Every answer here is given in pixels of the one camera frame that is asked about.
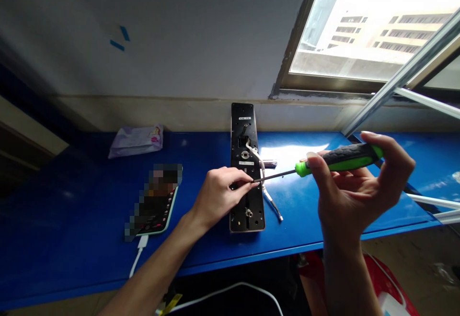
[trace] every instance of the green screwdriver handle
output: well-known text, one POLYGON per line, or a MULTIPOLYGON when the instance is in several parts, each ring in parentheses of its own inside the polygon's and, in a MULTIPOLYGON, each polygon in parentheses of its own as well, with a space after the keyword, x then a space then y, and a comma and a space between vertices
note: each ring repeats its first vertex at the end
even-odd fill
MULTIPOLYGON (((349 171, 366 167, 383 157, 380 147, 371 144, 354 144, 343 146, 326 153, 323 159, 330 171, 349 171)), ((308 162, 296 164, 296 173, 300 177, 311 174, 308 162)))

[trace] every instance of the charging cable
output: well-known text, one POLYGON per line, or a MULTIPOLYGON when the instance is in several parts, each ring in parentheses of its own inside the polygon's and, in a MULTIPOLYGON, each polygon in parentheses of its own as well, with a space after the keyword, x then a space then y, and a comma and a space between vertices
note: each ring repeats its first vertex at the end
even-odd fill
POLYGON ((138 255, 136 256, 136 259, 134 260, 134 263, 133 263, 133 267, 131 268, 131 272, 129 273, 130 278, 134 275, 134 270, 136 269, 136 266, 138 264, 140 254, 142 250, 146 247, 148 241, 149 241, 149 235, 143 235, 140 237, 139 244, 138 244, 138 255))
MULTIPOLYGON (((261 170, 262 170, 262 178, 265 178, 265 164, 264 164, 264 160, 262 158, 260 158, 260 155, 257 153, 257 151, 252 148, 251 146, 249 146, 249 140, 248 142, 246 143, 246 147, 248 148, 248 150, 250 150, 250 152, 257 157, 257 159, 259 160, 260 162, 260 167, 261 167, 261 170)), ((264 192, 265 196, 267 197, 267 199, 270 201, 271 205, 273 206, 273 208, 275 209, 276 213, 278 214, 278 219, 279 221, 283 221, 283 216, 281 215, 280 211, 278 210, 278 207, 276 206, 275 202, 273 201, 272 197, 270 196, 270 194, 268 193, 267 191, 267 188, 265 187, 265 181, 261 181, 260 182, 261 185, 262 185, 262 191, 264 192)))
POLYGON ((185 308, 185 307, 188 307, 188 306, 190 306, 190 305, 193 305, 193 304, 202 302, 202 301, 204 301, 205 299, 208 299, 209 297, 215 296, 215 295, 217 295, 217 294, 219 294, 219 293, 226 292, 226 291, 231 290, 232 288, 235 288, 235 287, 237 287, 237 286, 248 286, 248 287, 251 287, 251 288, 253 288, 253 289, 255 289, 255 290, 259 291, 259 292, 262 292, 263 294, 266 294, 266 295, 269 296, 271 299, 273 299, 273 301, 274 301, 275 304, 276 304, 276 307, 278 308, 279 314, 280 314, 281 316, 283 316, 283 312, 281 311, 281 307, 279 306, 279 303, 278 303, 278 301, 276 300, 276 298, 275 298, 274 295, 272 295, 270 292, 268 292, 268 291, 266 291, 266 290, 264 290, 264 289, 262 289, 262 288, 260 288, 260 287, 251 285, 251 284, 249 284, 249 283, 247 283, 247 282, 237 282, 236 284, 233 284, 233 285, 231 285, 231 286, 229 286, 229 287, 226 287, 226 288, 224 288, 224 289, 222 289, 222 290, 218 290, 218 291, 212 292, 212 293, 210 293, 210 294, 208 294, 208 295, 205 295, 204 297, 201 297, 201 298, 192 300, 192 301, 187 302, 187 303, 184 303, 184 304, 177 305, 177 306, 175 306, 174 308, 172 308, 172 310, 171 310, 170 312, 177 311, 177 310, 183 309, 183 308, 185 308))

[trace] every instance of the blue desk surface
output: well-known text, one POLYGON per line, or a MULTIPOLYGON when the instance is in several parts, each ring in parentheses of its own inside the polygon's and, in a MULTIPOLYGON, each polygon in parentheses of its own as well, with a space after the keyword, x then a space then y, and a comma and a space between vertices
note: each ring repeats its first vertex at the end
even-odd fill
MULTIPOLYGON (((198 194, 206 172, 228 166, 228 133, 165 133, 164 149, 108 160, 115 134, 84 135, 1 205, 0 310, 119 288, 136 257, 124 224, 154 163, 182 163, 168 230, 151 236, 138 267, 170 234, 198 194)), ((349 145, 340 133, 259 133, 269 174, 292 169, 308 151, 349 145)), ((371 167, 373 173, 378 168, 371 167)), ((225 217, 194 246, 179 274, 193 274, 322 248, 318 190, 311 176, 269 180, 284 221, 265 205, 266 230, 231 234, 225 217)), ((363 238, 438 225, 409 197, 382 215, 363 238)))
POLYGON ((393 137, 417 162, 409 179, 414 189, 423 196, 460 202, 460 133, 382 134, 393 137))

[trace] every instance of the wire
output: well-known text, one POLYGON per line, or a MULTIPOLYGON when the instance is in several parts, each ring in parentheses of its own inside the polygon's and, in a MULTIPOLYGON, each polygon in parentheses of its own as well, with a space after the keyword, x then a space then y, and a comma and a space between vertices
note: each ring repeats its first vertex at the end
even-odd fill
POLYGON ((142 253, 142 250, 146 247, 148 240, 149 240, 149 235, 143 235, 141 236, 139 240, 138 255, 136 256, 136 259, 134 260, 133 267, 131 267, 131 272, 129 273, 130 278, 134 275, 134 270, 136 270, 136 266, 138 264, 140 255, 142 253))
MULTIPOLYGON (((260 167, 261 167, 261 170, 262 170, 262 178, 265 178, 265 164, 264 164, 264 160, 260 157, 260 155, 257 153, 257 151, 252 148, 251 146, 249 146, 249 140, 248 142, 246 143, 246 147, 248 148, 248 150, 251 151, 251 153, 253 155, 255 155, 257 157, 257 159, 260 161, 260 167)), ((267 197, 267 199, 270 201, 270 203, 272 204, 273 208, 275 209, 276 213, 278 214, 278 218, 280 221, 283 221, 283 216, 281 215, 280 211, 278 210, 278 207, 276 206, 275 202, 273 201, 272 197, 270 196, 270 194, 268 193, 267 191, 267 188, 265 187, 265 181, 261 181, 261 185, 262 185, 262 191, 264 192, 265 196, 267 197)))
POLYGON ((393 286, 396 288, 396 290, 399 292, 399 295, 401 296, 401 300, 402 300, 402 306, 404 308, 404 310, 406 309, 407 307, 407 303, 406 303, 406 300, 403 296, 403 293, 401 292, 401 290, 399 289, 398 285, 395 284, 395 282, 393 281, 393 279, 388 275, 388 273, 382 268, 382 266, 380 266, 379 262, 375 259, 375 257, 373 257, 371 254, 369 254, 367 251, 365 251, 364 249, 362 249, 363 252, 365 254, 367 254, 374 262, 375 264, 380 268, 380 270, 383 272, 383 274, 385 274, 387 276, 387 278, 391 281, 391 283, 393 284, 393 286))
POLYGON ((233 284, 233 285, 231 285, 231 286, 229 286, 229 287, 226 287, 226 288, 224 288, 224 289, 222 289, 222 290, 218 290, 218 291, 212 292, 212 293, 210 293, 210 294, 207 294, 207 295, 205 295, 204 297, 201 297, 201 298, 192 300, 192 301, 187 302, 187 303, 184 303, 184 304, 180 304, 180 305, 175 306, 174 308, 172 308, 172 310, 171 310, 170 312, 177 311, 177 310, 183 309, 183 308, 185 308, 185 307, 188 307, 188 306, 190 306, 190 305, 193 305, 193 304, 202 302, 202 301, 204 301, 205 299, 208 299, 208 298, 210 298, 210 297, 212 297, 212 296, 215 296, 215 295, 217 295, 217 294, 220 294, 220 293, 224 293, 224 292, 226 292, 226 291, 228 291, 228 290, 231 290, 232 288, 235 288, 235 287, 237 287, 237 286, 248 286, 248 287, 251 287, 251 288, 253 288, 253 289, 255 289, 255 290, 259 291, 259 292, 262 292, 263 294, 266 294, 266 295, 269 296, 271 299, 273 299, 273 301, 275 302, 275 304, 276 304, 276 306, 277 306, 277 308, 278 308, 279 314, 280 314, 281 316, 283 316, 283 311, 281 311, 281 307, 279 306, 279 303, 278 303, 278 301, 276 300, 276 298, 275 298, 274 295, 272 295, 270 292, 268 292, 268 291, 266 291, 266 290, 264 290, 264 289, 262 289, 262 288, 260 288, 260 287, 251 285, 250 283, 247 283, 247 282, 237 282, 236 284, 233 284))

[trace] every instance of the fingernail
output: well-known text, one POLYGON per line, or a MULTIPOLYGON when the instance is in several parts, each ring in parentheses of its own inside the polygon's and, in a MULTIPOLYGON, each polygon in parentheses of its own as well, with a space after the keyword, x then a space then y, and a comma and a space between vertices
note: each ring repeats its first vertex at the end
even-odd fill
POLYGON ((307 158, 308 158, 308 165, 311 168, 317 168, 321 166, 321 161, 319 160, 319 157, 316 153, 314 152, 308 152, 307 153, 307 158))
POLYGON ((368 136, 371 136, 371 137, 379 137, 379 136, 382 136, 382 134, 377 134, 377 133, 374 133, 374 132, 368 132, 368 131, 361 131, 362 134, 366 134, 368 136))

